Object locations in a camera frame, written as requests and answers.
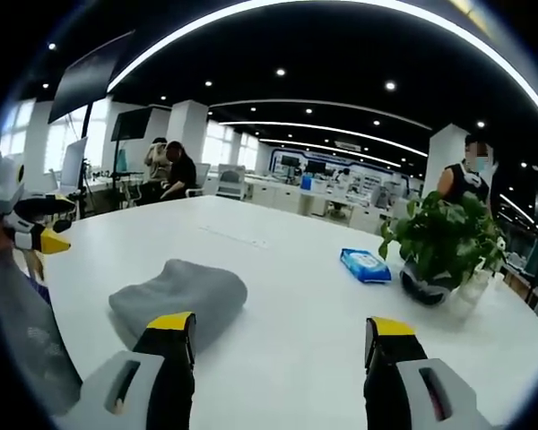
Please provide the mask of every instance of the window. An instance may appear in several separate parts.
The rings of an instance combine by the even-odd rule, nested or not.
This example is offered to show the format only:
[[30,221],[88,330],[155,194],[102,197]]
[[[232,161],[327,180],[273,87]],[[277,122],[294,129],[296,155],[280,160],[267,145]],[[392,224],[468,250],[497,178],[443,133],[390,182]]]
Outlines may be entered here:
[[24,100],[12,107],[2,127],[0,152],[3,157],[24,153],[26,130],[35,100]]
[[240,166],[245,166],[246,170],[255,170],[258,149],[259,140],[249,134],[243,133],[241,135],[238,164]]
[[[88,143],[84,157],[93,168],[101,167],[101,157],[106,139],[106,121],[108,119],[109,100],[98,100],[91,109],[88,123]],[[50,169],[58,172],[64,163],[65,148],[80,140],[82,135],[83,119],[87,107],[80,107],[71,114],[56,120],[49,128],[46,142],[46,157],[44,159],[44,173]]]
[[219,125],[214,121],[208,122],[201,162],[212,166],[229,164],[232,141],[233,129],[231,127]]

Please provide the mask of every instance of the black shirt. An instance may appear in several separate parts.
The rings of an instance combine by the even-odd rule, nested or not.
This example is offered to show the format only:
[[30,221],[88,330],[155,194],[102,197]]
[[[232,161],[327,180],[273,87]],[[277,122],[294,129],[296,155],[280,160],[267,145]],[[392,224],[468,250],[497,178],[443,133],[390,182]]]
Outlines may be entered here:
[[478,197],[478,200],[486,203],[490,188],[486,182],[484,182],[484,179],[481,178],[480,186],[477,186],[466,180],[463,168],[460,164],[454,164],[447,168],[452,170],[454,179],[448,194],[443,197],[445,201],[453,204],[460,204],[464,193],[472,193]]
[[183,182],[186,186],[183,187],[182,192],[186,189],[195,188],[196,172],[195,164],[185,152],[179,158],[176,164],[171,165],[169,172],[169,184],[174,185],[176,182]]

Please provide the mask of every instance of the computer screen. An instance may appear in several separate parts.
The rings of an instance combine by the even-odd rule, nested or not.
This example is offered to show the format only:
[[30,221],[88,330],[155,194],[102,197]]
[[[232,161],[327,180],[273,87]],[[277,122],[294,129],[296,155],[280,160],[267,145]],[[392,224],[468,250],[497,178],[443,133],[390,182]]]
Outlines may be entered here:
[[64,164],[60,174],[60,186],[77,188],[82,171],[83,154],[86,151],[88,138],[84,137],[67,146],[64,155]]
[[290,168],[296,168],[299,166],[299,159],[295,157],[289,157],[287,155],[283,155],[281,157],[281,165],[288,166]]
[[111,141],[129,141],[143,139],[147,123],[150,121],[152,108],[130,110],[117,116]]
[[326,163],[322,161],[309,161],[305,168],[306,173],[325,173]]

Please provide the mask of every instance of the white table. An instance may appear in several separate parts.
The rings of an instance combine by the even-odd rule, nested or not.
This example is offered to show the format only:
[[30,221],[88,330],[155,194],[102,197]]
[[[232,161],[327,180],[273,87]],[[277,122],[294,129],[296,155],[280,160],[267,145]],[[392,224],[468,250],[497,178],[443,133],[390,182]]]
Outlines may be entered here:
[[536,384],[538,319],[513,291],[487,290],[464,325],[453,323],[404,295],[397,247],[391,285],[360,284],[339,262],[341,248],[375,250],[380,237],[211,196],[84,219],[67,235],[72,248],[47,257],[47,280],[82,378],[125,348],[108,296],[154,277],[167,259],[234,271],[247,284],[243,313],[197,358],[193,430],[366,428],[372,315],[412,325],[429,357],[476,390],[492,424],[508,421]]

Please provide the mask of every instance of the plant pot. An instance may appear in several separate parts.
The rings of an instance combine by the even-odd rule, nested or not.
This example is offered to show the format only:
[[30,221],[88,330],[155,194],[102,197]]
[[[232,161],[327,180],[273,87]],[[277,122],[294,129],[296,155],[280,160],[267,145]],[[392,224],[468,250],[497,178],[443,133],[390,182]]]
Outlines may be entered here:
[[426,280],[418,280],[416,263],[406,262],[401,270],[401,285],[404,292],[415,302],[433,307],[442,305],[450,295],[450,292],[458,287],[443,274],[436,277],[431,283]]

